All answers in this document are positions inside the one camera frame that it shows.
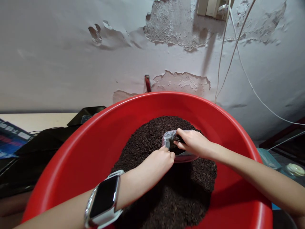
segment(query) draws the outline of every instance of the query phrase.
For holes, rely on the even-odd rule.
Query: white watch strap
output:
[[[123,170],[118,170],[114,173],[111,173],[105,180],[107,180],[107,179],[109,179],[113,176],[117,176],[117,175],[120,176],[122,174],[124,174],[124,171]],[[92,192],[92,197],[93,197],[95,192],[96,192],[96,188]],[[115,207],[109,209],[108,211],[104,212],[103,214],[99,215],[98,217],[95,217],[95,218],[92,219],[92,222],[94,224],[98,225],[98,229],[102,229],[104,227],[107,227],[108,225],[112,224],[114,221],[116,221],[120,217],[123,210],[118,210],[118,211],[114,212],[114,208]],[[88,226],[88,223],[86,223],[86,216],[85,216],[85,226],[86,226],[86,228]]]

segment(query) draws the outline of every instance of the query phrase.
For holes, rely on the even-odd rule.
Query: red plastic basin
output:
[[[163,115],[188,120],[209,140],[261,162],[245,130],[214,103],[180,92],[141,94],[99,112],[62,145],[42,173],[23,222],[94,188],[109,175],[131,134]],[[271,203],[230,168],[217,167],[209,210],[194,228],[272,228]]]

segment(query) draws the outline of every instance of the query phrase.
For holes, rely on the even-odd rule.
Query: smartwatch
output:
[[[116,221],[123,210],[114,212],[118,190],[120,186],[120,176],[123,170],[110,174],[107,179],[101,182],[93,190],[85,211],[85,228],[104,228]]]

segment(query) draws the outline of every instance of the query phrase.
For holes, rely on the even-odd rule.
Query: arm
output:
[[[116,211],[122,209],[148,192],[167,173],[174,163],[175,154],[162,147],[152,152],[138,167],[121,175]],[[89,190],[34,217],[15,229],[84,228],[84,214]]]
[[[197,131],[177,130],[186,144],[181,149],[227,165],[281,209],[287,211],[301,229],[305,228],[305,188],[285,175],[248,157],[207,140]]]

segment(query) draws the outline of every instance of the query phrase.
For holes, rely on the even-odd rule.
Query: hand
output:
[[[181,136],[184,143],[174,141],[179,149],[186,150],[202,158],[213,160],[213,154],[216,152],[216,144],[207,140],[200,132],[191,130],[183,131],[177,129],[177,134]]]
[[[147,185],[153,187],[173,166],[174,159],[175,153],[162,146],[152,152],[136,169],[146,177],[145,182],[149,182]]]

